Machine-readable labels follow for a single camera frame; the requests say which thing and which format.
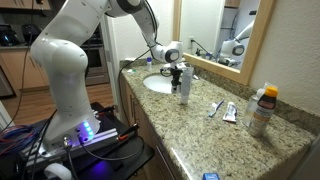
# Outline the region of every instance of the lotion bottle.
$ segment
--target lotion bottle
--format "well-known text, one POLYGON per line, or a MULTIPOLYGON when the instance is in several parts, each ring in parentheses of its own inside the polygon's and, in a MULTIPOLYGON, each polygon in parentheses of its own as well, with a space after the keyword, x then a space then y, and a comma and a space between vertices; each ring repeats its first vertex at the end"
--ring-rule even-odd
POLYGON ((258 101, 254 111, 248 132, 253 137, 261 137, 267 128, 270 118, 276 108, 278 89, 268 86, 258 101))

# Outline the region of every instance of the orange cap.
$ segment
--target orange cap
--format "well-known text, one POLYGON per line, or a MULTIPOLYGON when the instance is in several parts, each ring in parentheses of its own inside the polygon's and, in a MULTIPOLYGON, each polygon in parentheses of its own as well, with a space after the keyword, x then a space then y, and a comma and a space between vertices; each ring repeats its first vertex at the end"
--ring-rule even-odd
POLYGON ((269 97, 277 97, 278 89, 274 86, 267 86, 266 91, 264 92, 265 95, 269 97))

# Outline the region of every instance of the bathroom counter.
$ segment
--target bathroom counter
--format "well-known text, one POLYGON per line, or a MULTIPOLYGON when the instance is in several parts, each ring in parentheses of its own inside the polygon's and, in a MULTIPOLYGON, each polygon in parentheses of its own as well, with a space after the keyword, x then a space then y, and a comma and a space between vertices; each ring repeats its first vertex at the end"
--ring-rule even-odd
POLYGON ((275 115, 264 137, 253 138, 241 121, 248 101, 201 78, 192 81, 188 105, 180 105, 179 95, 144 86, 143 80, 160 67, 153 65, 148 72, 146 66, 137 66, 135 73, 124 69, 122 74, 183 179, 202 179, 209 172, 223 180, 286 179, 315 138, 275 115), (209 118, 211 104, 222 99, 209 118), (230 101, 238 109, 235 124, 222 120, 230 101))

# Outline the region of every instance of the mirror frame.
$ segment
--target mirror frame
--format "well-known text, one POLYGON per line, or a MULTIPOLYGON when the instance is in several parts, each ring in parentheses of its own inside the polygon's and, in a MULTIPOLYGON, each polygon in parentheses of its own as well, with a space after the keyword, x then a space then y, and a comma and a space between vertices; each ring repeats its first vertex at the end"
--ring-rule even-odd
MULTIPOLYGON (((243 85, 248 85, 263 44, 275 3, 276 0, 260 0, 241 70, 204 60, 188 53, 183 54, 184 58, 189 63, 200 68, 214 72, 243 85)), ((174 0, 173 40, 175 41, 179 41, 180 38, 181 5, 182 0, 174 0)))

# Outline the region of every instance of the bottle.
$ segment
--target bottle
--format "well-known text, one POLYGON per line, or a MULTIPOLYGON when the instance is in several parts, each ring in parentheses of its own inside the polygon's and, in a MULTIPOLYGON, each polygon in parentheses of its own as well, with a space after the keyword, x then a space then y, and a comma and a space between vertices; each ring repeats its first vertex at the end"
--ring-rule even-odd
POLYGON ((249 127, 253 113, 257 109, 257 103, 263 94, 264 94, 264 89, 260 88, 260 89, 258 89, 256 94, 254 94, 250 97, 248 105, 247 105, 247 109, 244 113, 244 117, 242 120, 242 123, 245 126, 249 127))
POLYGON ((207 53, 206 53, 206 59, 210 60, 210 59, 211 59, 211 56, 212 56, 212 53, 211 53, 211 52, 207 52, 207 53))
POLYGON ((181 78, 180 104, 184 104, 184 105, 188 104, 193 70, 194 70, 193 67, 187 67, 185 70, 183 70, 183 74, 181 78))
POLYGON ((152 71, 152 58, 147 57, 147 70, 152 71))
POLYGON ((248 132, 253 137, 261 137, 276 107, 278 89, 268 86, 257 103, 257 108, 249 124, 248 132))

